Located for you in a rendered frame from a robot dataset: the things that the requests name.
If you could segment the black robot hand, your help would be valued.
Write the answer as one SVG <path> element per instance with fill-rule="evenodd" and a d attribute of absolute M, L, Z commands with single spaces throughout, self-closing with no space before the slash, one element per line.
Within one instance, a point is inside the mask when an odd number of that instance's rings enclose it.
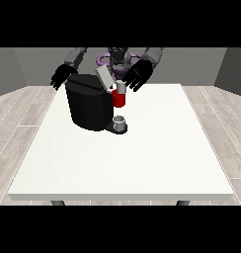
<path fill-rule="evenodd" d="M 72 66 L 61 64 L 57 67 L 54 74 L 52 75 L 50 85 L 55 90 L 58 90 L 61 84 L 65 82 L 67 78 L 74 73 L 78 73 L 78 71 Z"/>
<path fill-rule="evenodd" d="M 129 69 L 122 81 L 126 87 L 136 92 L 147 82 L 152 73 L 152 63 L 149 60 L 140 59 Z"/>

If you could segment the small grey coffee pod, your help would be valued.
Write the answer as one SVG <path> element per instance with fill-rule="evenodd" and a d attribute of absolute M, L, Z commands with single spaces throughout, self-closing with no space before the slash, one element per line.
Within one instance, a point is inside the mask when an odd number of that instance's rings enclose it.
<path fill-rule="evenodd" d="M 126 92 L 126 87 L 124 83 L 120 80 L 117 81 L 117 92 L 119 94 L 124 94 Z"/>

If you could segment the red pod holder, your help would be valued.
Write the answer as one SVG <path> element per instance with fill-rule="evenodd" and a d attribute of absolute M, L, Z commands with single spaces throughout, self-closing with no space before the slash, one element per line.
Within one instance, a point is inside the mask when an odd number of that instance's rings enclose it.
<path fill-rule="evenodd" d="M 113 106 L 121 108 L 125 105 L 125 94 L 119 94 L 116 90 L 112 92 Z"/>

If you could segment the pale grey machine lid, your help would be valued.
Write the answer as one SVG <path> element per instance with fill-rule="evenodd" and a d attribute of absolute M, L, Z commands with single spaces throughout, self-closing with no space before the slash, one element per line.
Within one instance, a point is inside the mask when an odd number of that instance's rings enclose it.
<path fill-rule="evenodd" d="M 115 81 L 106 65 L 98 67 L 96 69 L 96 74 L 100 78 L 100 81 L 105 90 L 109 90 L 115 84 Z"/>

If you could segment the black coffee machine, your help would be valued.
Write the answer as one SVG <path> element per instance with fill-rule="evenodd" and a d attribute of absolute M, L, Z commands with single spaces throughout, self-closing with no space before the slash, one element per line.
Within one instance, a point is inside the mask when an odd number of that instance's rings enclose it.
<path fill-rule="evenodd" d="M 117 130 L 113 96 L 104 89 L 97 75 L 74 73 L 67 78 L 65 90 L 71 118 L 76 125 L 93 131 L 127 132 L 127 124 Z"/>

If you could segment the small grey cup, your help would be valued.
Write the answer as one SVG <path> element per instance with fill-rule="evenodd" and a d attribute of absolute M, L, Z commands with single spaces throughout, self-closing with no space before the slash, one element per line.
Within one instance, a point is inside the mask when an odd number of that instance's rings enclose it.
<path fill-rule="evenodd" d="M 125 119 L 123 116 L 115 116 L 113 118 L 114 130 L 122 131 L 125 128 Z"/>

